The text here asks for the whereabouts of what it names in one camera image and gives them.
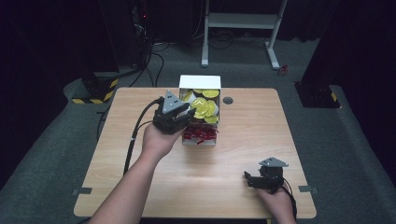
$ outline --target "forearm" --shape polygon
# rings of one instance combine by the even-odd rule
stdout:
[[[95,212],[90,223],[139,223],[157,163],[139,157]]]

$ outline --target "white desk frame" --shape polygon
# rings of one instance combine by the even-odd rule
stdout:
[[[206,0],[205,9],[205,36],[202,50],[202,67],[209,66],[209,47],[208,36],[209,27],[225,27],[225,28],[250,28],[250,29],[266,29],[273,30],[269,42],[265,42],[271,65],[274,70],[280,68],[274,52],[274,43],[276,35],[282,22],[283,13],[285,11],[288,0],[282,0],[280,10],[275,15],[262,14],[237,14],[237,13],[210,13],[209,0]]]

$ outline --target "white box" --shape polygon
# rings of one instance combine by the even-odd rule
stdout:
[[[190,103],[191,108],[197,108],[197,113],[182,134],[183,145],[215,145],[219,126],[220,76],[181,75],[179,91],[180,100]],[[213,97],[208,95],[209,92],[218,94]],[[207,105],[206,110],[196,107],[196,102]]]

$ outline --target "stand base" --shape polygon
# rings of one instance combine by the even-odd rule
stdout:
[[[295,82],[298,95],[300,96],[303,107],[311,108],[340,108],[340,103],[337,100],[334,92],[329,87],[325,89],[315,90],[311,86],[302,85],[300,82]]]
[[[118,81],[118,79],[98,80],[98,88],[90,91],[81,81],[72,96],[72,102],[75,104],[107,103],[113,95]]]

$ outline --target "wooden table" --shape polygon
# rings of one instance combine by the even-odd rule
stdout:
[[[137,118],[166,88],[120,88],[92,157],[75,214],[90,217],[122,177],[123,165]],[[244,171],[260,175],[259,161],[276,157],[289,164],[284,177],[297,201],[298,218],[316,215],[306,186],[290,129],[273,89],[221,89],[218,140],[215,146],[183,146],[179,138],[173,150],[157,166],[143,217],[270,218],[255,189],[248,188]],[[142,123],[152,120],[153,106]],[[143,128],[137,136],[131,159],[141,152]]]

